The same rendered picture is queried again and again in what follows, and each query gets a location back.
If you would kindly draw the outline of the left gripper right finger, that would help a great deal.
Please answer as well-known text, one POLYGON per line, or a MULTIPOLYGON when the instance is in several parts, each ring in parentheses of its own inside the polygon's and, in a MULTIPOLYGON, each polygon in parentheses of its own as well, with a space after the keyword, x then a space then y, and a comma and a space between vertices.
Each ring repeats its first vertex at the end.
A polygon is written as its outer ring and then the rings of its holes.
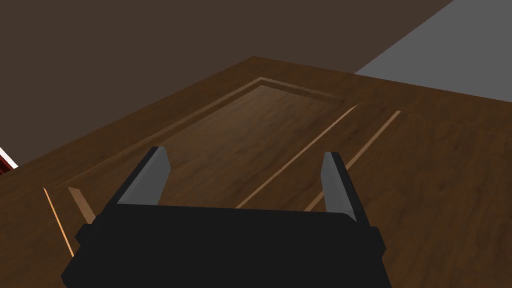
POLYGON ((357 191, 338 152, 324 153, 320 178, 328 213, 343 213, 360 225, 370 226, 357 191))

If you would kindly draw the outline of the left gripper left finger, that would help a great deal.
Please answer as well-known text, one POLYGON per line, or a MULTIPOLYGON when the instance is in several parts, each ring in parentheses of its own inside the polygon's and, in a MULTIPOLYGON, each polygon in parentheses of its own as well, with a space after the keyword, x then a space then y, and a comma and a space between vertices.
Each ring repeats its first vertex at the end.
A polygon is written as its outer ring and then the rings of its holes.
POLYGON ((171 165, 164 146, 153 146, 107 202, 116 204, 157 205, 168 180, 171 165))

